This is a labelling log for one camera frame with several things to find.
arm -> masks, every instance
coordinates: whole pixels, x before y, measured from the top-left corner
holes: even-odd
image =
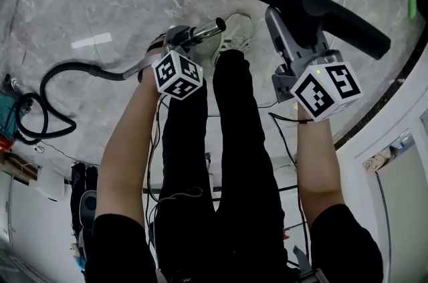
[[[153,70],[147,68],[104,151],[96,217],[118,214],[144,226],[142,184],[158,99]]]
[[[298,118],[310,119],[300,105]],[[324,210],[344,204],[339,163],[328,120],[298,125],[297,162],[300,199],[306,219],[312,225]]]

sneaker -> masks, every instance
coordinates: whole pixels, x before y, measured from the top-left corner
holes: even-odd
[[[215,66],[220,55],[227,50],[238,50],[245,53],[249,49],[249,41],[252,37],[251,17],[241,13],[232,14],[226,20],[226,31],[221,34],[220,45],[211,57],[211,64]]]

white cube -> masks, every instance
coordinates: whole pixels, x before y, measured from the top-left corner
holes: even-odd
[[[183,100],[203,84],[203,68],[176,51],[152,64],[160,93]]]
[[[315,120],[342,112],[362,96],[360,82],[348,62],[308,66],[291,93]]]

